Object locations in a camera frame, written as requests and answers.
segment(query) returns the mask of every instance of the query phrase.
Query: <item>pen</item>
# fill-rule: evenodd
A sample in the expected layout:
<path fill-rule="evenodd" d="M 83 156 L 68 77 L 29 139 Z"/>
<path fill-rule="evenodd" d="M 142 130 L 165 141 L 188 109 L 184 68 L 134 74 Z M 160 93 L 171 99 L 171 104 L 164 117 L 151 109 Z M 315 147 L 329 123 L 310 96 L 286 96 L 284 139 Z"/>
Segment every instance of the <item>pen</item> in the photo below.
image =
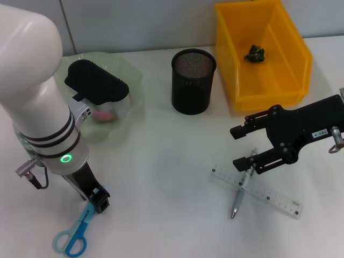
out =
<path fill-rule="evenodd" d="M 254 156 L 254 155 L 257 155 L 257 150 L 254 149 L 252 152 L 251 152 L 251 156 Z M 245 189 L 246 189 L 246 186 L 248 184 L 248 181 L 250 179 L 250 177 L 253 175 L 253 172 L 254 172 L 254 167 L 252 167 L 251 169 L 251 172 L 247 172 L 247 170 L 243 173 L 243 177 L 242 177 L 242 180 L 241 182 L 239 183 L 240 184 L 240 188 L 239 190 L 236 192 L 236 196 L 235 196 L 235 199 L 234 199 L 234 203 L 232 205 L 232 209 L 231 209 L 231 219 L 233 219 L 235 217 L 235 215 L 237 214 L 238 210 L 239 210 L 239 207 L 241 205 L 241 202 L 242 202 L 242 199 L 243 199 L 243 196 L 245 195 Z"/>

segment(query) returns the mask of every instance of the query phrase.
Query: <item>white wall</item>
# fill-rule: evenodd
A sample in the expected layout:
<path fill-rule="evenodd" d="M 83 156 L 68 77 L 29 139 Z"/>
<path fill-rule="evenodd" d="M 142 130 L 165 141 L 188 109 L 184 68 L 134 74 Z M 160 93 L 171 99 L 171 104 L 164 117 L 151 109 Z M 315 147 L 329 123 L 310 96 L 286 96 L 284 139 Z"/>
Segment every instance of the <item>white wall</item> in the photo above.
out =
<path fill-rule="evenodd" d="M 344 0 L 281 0 L 303 37 L 344 35 Z"/>
<path fill-rule="evenodd" d="M 55 23 L 60 32 L 63 44 L 63 54 L 74 55 L 73 46 L 71 44 L 59 0 L 0 0 L 0 4 L 22 8 L 47 16 Z"/>
<path fill-rule="evenodd" d="M 213 45 L 216 2 L 243 0 L 62 0 L 78 53 Z M 304 37 L 344 34 L 344 0 L 282 0 Z M 42 13 L 73 47 L 59 0 L 0 0 Z"/>

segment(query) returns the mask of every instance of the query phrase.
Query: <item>ruler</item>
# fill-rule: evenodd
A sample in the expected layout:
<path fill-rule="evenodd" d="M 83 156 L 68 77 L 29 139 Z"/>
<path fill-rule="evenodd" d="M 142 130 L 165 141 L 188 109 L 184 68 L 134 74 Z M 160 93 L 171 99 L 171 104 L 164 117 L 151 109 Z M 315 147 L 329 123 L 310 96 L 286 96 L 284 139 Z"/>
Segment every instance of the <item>ruler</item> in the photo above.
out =
<path fill-rule="evenodd" d="M 212 175 L 236 188 L 240 187 L 243 178 L 243 173 L 229 171 L 218 166 L 213 168 Z M 302 204 L 300 202 L 273 191 L 260 183 L 254 182 L 252 179 L 248 182 L 245 191 L 293 218 L 297 219 L 300 217 L 302 211 Z"/>

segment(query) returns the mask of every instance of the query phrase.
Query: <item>scissor handle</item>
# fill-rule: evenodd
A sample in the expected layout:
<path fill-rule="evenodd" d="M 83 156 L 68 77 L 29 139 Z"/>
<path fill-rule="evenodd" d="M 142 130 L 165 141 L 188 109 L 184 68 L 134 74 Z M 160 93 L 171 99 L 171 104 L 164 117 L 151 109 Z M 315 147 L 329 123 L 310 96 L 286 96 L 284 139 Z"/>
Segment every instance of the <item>scissor handle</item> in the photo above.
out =
<path fill-rule="evenodd" d="M 69 257 L 78 257 L 80 255 L 82 255 L 82 253 L 86 250 L 86 246 L 87 246 L 87 242 L 86 242 L 86 238 L 84 237 L 84 233 L 85 230 L 87 228 L 88 224 L 86 222 L 82 222 L 81 225 L 79 226 L 79 228 L 77 229 L 77 231 L 75 232 L 75 234 L 73 235 L 73 237 L 71 238 L 67 248 L 66 248 L 66 255 Z M 74 243 L 77 240 L 81 240 L 83 243 L 82 249 L 80 252 L 76 253 L 76 254 L 71 254 L 70 250 L 72 249 Z"/>
<path fill-rule="evenodd" d="M 80 221 L 77 221 L 70 229 L 68 230 L 64 230 L 61 231 L 59 234 L 57 234 L 53 240 L 53 248 L 56 252 L 58 253 L 64 253 L 66 251 L 67 246 L 69 245 L 71 238 L 73 237 L 73 235 L 75 234 L 75 232 L 77 231 L 77 229 L 80 226 Z M 58 242 L 60 237 L 62 237 L 63 235 L 68 235 L 68 239 L 67 241 L 63 244 L 62 248 L 58 247 Z"/>
<path fill-rule="evenodd" d="M 58 241 L 60 239 L 60 237 L 62 237 L 63 235 L 68 235 L 68 239 L 66 241 L 66 243 L 63 245 L 62 249 L 60 249 L 58 247 Z M 70 230 L 64 230 L 64 231 L 61 231 L 59 234 L 57 234 L 53 240 L 53 248 L 56 252 L 58 253 L 64 253 L 66 251 L 66 248 L 72 238 L 72 232 Z"/>

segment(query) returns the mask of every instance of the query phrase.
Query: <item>scissors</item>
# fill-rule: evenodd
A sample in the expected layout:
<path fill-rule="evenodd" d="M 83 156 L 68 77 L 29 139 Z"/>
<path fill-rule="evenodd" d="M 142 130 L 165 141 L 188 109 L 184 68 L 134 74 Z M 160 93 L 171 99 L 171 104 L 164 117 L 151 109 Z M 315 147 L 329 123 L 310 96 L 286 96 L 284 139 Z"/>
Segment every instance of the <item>scissors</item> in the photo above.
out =
<path fill-rule="evenodd" d="M 77 222 L 68 230 L 61 231 L 57 234 L 53 240 L 53 248 L 58 253 L 66 253 L 69 257 L 78 257 L 80 256 L 85 250 L 87 246 L 86 238 L 84 237 L 85 230 L 88 224 L 91 222 L 93 215 L 95 214 L 95 207 L 89 203 L 85 210 L 81 213 Z M 58 247 L 58 240 L 63 235 L 68 235 L 68 239 L 66 243 L 63 245 L 62 248 Z M 70 250 L 72 249 L 74 243 L 77 240 L 81 240 L 83 243 L 82 249 L 80 252 L 76 254 L 71 254 Z"/>

